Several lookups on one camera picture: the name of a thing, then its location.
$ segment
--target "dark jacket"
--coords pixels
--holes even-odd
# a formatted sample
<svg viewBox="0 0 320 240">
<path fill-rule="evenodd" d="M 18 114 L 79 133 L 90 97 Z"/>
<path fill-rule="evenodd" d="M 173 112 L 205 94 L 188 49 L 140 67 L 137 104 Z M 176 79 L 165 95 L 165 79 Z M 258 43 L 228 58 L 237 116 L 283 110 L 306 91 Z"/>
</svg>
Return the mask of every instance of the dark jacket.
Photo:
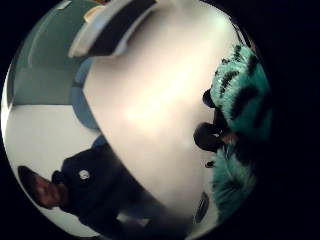
<svg viewBox="0 0 320 240">
<path fill-rule="evenodd" d="M 133 229 L 117 220 L 119 212 L 138 201 L 143 189 L 121 164 L 109 145 L 65 159 L 52 182 L 63 183 L 69 201 L 61 210 L 112 239 L 132 239 Z"/>
</svg>

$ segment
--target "furry costume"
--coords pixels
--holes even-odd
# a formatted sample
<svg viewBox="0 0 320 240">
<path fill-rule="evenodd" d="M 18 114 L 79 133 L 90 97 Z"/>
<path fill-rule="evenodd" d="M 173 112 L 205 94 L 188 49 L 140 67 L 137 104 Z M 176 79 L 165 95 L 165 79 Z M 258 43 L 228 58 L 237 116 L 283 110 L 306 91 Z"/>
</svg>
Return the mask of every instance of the furry costume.
<svg viewBox="0 0 320 240">
<path fill-rule="evenodd" d="M 236 45 L 222 60 L 210 95 L 232 132 L 253 141 L 268 139 L 272 118 L 270 88 L 263 67 L 250 48 Z"/>
<path fill-rule="evenodd" d="M 218 223 L 223 222 L 242 204 L 255 186 L 252 164 L 239 161 L 236 149 L 228 144 L 214 158 L 213 198 L 217 204 Z"/>
</svg>

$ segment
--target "dark background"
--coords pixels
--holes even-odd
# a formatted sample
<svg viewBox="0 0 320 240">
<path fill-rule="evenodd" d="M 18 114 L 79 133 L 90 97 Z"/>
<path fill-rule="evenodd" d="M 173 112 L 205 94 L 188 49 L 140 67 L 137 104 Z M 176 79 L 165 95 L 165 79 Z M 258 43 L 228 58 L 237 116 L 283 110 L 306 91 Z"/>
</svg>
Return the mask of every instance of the dark background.
<svg viewBox="0 0 320 240">
<path fill-rule="evenodd" d="M 1 3 L 0 78 L 33 25 L 59 1 Z M 315 1 L 218 0 L 260 49 L 274 100 L 270 143 L 249 199 L 205 239 L 319 239 L 320 22 Z M 1 239 L 73 239 L 24 195 L 1 145 Z"/>
</svg>

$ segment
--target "white wall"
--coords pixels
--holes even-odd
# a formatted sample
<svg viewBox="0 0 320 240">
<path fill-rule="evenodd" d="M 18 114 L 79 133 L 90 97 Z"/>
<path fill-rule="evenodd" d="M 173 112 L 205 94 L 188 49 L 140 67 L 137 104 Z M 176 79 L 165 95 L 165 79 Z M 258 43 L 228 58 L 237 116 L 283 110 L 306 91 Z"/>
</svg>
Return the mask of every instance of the white wall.
<svg viewBox="0 0 320 240">
<path fill-rule="evenodd" d="M 10 111 L 4 140 L 16 177 L 17 166 L 26 165 L 50 179 L 65 158 L 90 148 L 98 135 L 81 125 L 71 106 L 16 106 Z M 72 235 L 98 235 L 71 214 L 36 207 Z"/>
</svg>

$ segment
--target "person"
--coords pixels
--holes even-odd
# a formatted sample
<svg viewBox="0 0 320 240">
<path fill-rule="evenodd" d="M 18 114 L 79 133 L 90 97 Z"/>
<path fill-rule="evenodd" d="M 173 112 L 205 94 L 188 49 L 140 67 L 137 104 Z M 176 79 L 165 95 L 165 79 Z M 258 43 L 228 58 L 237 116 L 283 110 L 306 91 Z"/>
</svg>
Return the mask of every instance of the person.
<svg viewBox="0 0 320 240">
<path fill-rule="evenodd" d="M 26 166 L 18 167 L 18 175 L 36 204 L 46 209 L 59 207 L 105 237 L 150 239 L 160 233 L 165 239 L 184 237 L 185 228 L 179 228 L 176 218 L 143 189 L 108 143 L 65 159 L 51 181 Z M 150 221 L 144 227 L 134 221 L 123 223 L 117 219 L 120 212 Z"/>
</svg>

